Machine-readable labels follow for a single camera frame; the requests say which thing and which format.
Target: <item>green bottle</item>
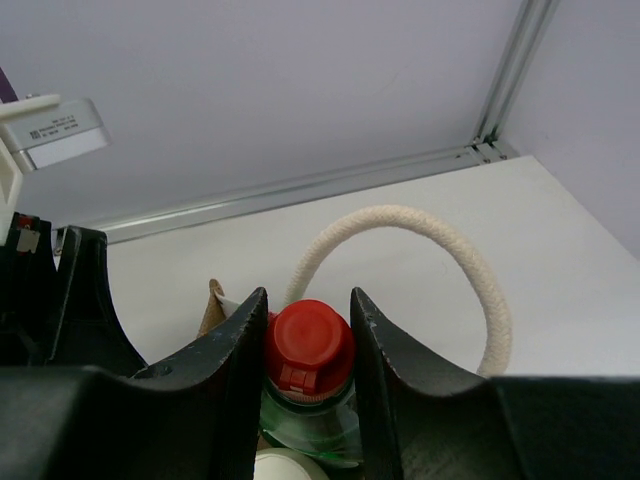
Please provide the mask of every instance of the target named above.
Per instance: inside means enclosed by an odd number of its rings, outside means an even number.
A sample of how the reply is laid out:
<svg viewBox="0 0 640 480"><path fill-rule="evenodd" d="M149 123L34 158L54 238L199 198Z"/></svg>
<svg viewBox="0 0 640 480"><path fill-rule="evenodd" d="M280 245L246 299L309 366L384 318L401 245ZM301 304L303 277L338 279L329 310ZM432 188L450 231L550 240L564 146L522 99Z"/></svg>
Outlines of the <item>green bottle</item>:
<svg viewBox="0 0 640 480"><path fill-rule="evenodd" d="M353 333L331 307L317 300L286 307L267 328L263 436L328 467L361 464L354 358Z"/></svg>

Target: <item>white rope handle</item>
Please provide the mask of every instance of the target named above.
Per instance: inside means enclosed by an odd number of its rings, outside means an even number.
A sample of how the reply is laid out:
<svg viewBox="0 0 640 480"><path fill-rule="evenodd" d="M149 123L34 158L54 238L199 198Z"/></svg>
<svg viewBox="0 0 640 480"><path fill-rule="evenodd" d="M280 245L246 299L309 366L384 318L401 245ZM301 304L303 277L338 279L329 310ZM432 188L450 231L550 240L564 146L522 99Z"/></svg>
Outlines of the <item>white rope handle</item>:
<svg viewBox="0 0 640 480"><path fill-rule="evenodd" d="M367 207L327 227L298 263L285 294L285 305L300 300L325 258L354 235L379 227L398 227L430 238L460 265L475 291L487 323L487 342L478 374L499 375L511 356L511 314L493 271L480 252L458 230L440 218L399 205Z"/></svg>

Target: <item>red cap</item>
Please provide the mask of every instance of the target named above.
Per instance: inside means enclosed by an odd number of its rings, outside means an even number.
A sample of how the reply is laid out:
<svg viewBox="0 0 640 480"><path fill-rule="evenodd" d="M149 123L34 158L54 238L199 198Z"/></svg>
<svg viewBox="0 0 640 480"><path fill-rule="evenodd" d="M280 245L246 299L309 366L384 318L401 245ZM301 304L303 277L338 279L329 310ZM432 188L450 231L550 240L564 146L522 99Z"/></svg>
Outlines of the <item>red cap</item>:
<svg viewBox="0 0 640 480"><path fill-rule="evenodd" d="M349 325L325 303L300 300L269 322L267 375L293 400L317 403L340 392L349 380L354 357Z"/></svg>

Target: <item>white wall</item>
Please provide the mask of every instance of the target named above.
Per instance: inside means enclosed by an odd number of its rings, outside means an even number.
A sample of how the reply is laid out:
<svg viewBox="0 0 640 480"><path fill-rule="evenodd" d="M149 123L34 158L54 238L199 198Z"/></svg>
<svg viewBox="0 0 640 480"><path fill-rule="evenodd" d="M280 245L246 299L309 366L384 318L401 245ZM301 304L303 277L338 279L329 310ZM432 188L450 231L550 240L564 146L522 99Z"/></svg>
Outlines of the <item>white wall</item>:
<svg viewBox="0 0 640 480"><path fill-rule="evenodd" d="M20 95L90 96L115 145L27 178L96 220L467 143L520 0L16 0Z"/></svg>
<svg viewBox="0 0 640 480"><path fill-rule="evenodd" d="M640 257L640 2L562 0L504 137Z"/></svg>

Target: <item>plastic bottle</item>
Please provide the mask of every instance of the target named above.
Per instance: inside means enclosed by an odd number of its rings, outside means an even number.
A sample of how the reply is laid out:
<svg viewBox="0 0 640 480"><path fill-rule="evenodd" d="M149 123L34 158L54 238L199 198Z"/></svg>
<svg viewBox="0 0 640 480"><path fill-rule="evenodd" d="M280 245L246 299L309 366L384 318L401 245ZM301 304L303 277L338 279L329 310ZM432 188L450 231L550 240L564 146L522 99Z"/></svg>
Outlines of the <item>plastic bottle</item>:
<svg viewBox="0 0 640 480"><path fill-rule="evenodd" d="M271 320L265 342L263 436L325 466L357 467L355 343L347 322L322 302L301 300Z"/></svg>

